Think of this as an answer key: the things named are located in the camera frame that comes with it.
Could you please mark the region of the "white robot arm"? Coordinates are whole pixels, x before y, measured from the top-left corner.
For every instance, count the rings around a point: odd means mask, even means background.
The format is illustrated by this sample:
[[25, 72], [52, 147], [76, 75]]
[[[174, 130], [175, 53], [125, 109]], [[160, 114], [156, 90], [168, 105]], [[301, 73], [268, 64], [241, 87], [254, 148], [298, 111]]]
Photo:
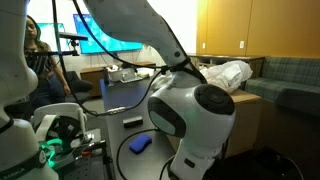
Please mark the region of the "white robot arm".
[[[27, 96], [38, 85], [24, 58], [23, 39], [29, 0], [0, 3], [0, 105]], [[119, 40], [155, 48], [169, 82], [148, 96], [150, 121], [158, 130], [178, 137], [170, 170], [179, 180], [202, 180], [226, 142], [235, 119], [235, 105], [223, 89], [206, 82], [190, 62], [165, 19], [147, 0], [85, 0], [103, 31]]]

